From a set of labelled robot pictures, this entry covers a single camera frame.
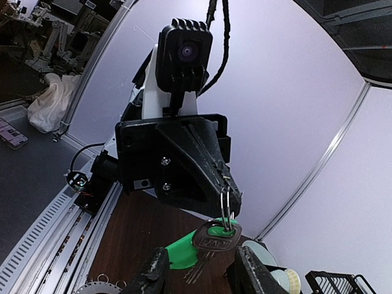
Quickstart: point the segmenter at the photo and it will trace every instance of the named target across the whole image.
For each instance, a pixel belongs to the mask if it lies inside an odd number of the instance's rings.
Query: white cloth
[[[61,79],[55,73],[46,74],[49,88],[28,108],[29,122],[37,130],[48,133],[59,129],[79,77],[63,75]]]

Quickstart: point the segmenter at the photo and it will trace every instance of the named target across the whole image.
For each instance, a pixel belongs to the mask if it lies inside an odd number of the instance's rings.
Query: gray floor
[[[64,141],[54,143],[52,134],[41,134],[27,118],[11,124],[29,138],[19,150],[0,141],[0,264],[25,231],[66,184],[76,150]],[[77,161],[80,168],[87,161]]]

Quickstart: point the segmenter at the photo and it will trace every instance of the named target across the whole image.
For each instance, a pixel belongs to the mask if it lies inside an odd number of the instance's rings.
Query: green plastic piece
[[[191,268],[198,262],[198,249],[194,248],[192,244],[192,238],[195,232],[196,230],[166,247],[169,254],[171,270]],[[225,232],[223,227],[212,227],[208,230],[208,233],[212,236],[231,236],[233,234],[233,232]]]

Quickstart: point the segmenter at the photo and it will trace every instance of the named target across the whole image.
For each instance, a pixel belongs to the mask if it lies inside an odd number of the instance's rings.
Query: metal key
[[[198,249],[198,263],[184,276],[187,284],[194,284],[200,277],[209,261],[218,253],[233,249],[241,237],[242,228],[238,224],[232,224],[233,231],[224,232],[219,235],[211,235],[210,229],[223,229],[222,222],[211,220],[203,224],[192,239],[193,245]]]

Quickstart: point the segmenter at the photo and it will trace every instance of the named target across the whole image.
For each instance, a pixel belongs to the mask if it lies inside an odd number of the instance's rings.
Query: black camera housing
[[[159,34],[156,79],[163,92],[199,92],[205,84],[213,35],[202,21],[174,18]]]

